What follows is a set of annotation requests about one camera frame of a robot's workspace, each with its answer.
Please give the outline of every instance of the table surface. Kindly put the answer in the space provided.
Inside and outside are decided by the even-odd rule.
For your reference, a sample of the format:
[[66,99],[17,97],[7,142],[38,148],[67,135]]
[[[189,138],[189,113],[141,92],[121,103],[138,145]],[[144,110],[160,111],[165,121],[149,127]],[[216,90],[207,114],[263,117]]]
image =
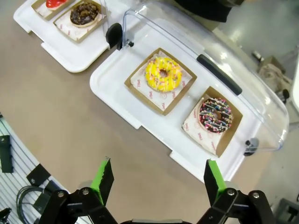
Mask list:
[[[84,72],[67,72],[35,34],[13,21],[22,2],[0,2],[0,111],[19,138],[70,191],[92,180],[110,156],[115,181],[107,206],[118,221],[197,222],[209,206],[204,184],[173,161],[165,145],[91,92],[90,75],[110,52]],[[233,182],[244,193],[253,190],[270,157],[246,158]]]

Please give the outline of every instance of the robotic arm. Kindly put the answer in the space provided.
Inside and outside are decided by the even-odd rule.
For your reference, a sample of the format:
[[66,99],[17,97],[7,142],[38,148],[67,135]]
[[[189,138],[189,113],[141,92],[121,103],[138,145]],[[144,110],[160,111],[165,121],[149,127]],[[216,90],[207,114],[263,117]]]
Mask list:
[[[105,207],[113,174],[110,160],[106,162],[96,180],[98,188],[82,188],[72,194],[65,190],[55,191],[41,216],[40,224],[75,224],[78,217],[89,216],[94,224],[118,224]],[[248,195],[226,188],[215,161],[208,160],[204,180],[211,207],[197,224],[224,224],[236,218],[241,224],[275,224],[275,218],[262,191],[254,190]],[[122,224],[172,223],[191,224],[182,220],[130,220]]]

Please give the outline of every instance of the donut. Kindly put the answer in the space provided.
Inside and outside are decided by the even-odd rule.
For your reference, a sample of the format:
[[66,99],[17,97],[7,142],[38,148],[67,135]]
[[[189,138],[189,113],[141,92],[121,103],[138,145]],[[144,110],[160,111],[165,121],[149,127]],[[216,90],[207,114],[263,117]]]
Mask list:
[[224,99],[209,98],[200,106],[199,122],[209,132],[222,133],[231,127],[232,121],[232,111]]
[[76,27],[88,27],[94,24],[99,17],[99,9],[92,3],[82,3],[75,7],[70,16],[72,24]]
[[46,1],[46,7],[49,10],[55,11],[58,8],[60,8],[64,3],[66,3],[68,0],[47,0]]
[[182,80],[180,66],[170,58],[156,57],[145,69],[145,78],[149,87],[160,92],[169,92],[177,88]]

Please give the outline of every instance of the black cable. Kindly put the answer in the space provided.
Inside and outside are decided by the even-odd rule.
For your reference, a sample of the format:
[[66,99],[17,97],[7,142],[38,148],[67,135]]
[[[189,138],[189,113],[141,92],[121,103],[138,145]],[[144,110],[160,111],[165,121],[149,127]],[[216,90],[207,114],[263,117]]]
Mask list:
[[34,191],[42,192],[42,193],[45,193],[45,194],[51,196],[50,191],[40,188],[40,187],[36,187],[36,186],[26,186],[19,190],[19,192],[17,194],[17,199],[16,199],[17,214],[18,214],[18,217],[21,220],[21,222],[24,224],[31,224],[31,223],[25,217],[23,207],[22,207],[23,204],[30,204],[30,203],[24,203],[23,199],[28,193],[34,192]]

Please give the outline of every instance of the chocolate frosted donut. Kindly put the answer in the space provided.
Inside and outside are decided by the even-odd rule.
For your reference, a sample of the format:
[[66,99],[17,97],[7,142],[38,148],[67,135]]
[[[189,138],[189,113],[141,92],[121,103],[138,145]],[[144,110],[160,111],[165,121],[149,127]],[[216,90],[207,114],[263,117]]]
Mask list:
[[200,107],[199,121],[207,131],[222,133],[231,127],[233,115],[226,100],[209,98]]
[[99,9],[92,3],[82,3],[71,12],[71,22],[76,27],[87,27],[96,22]]

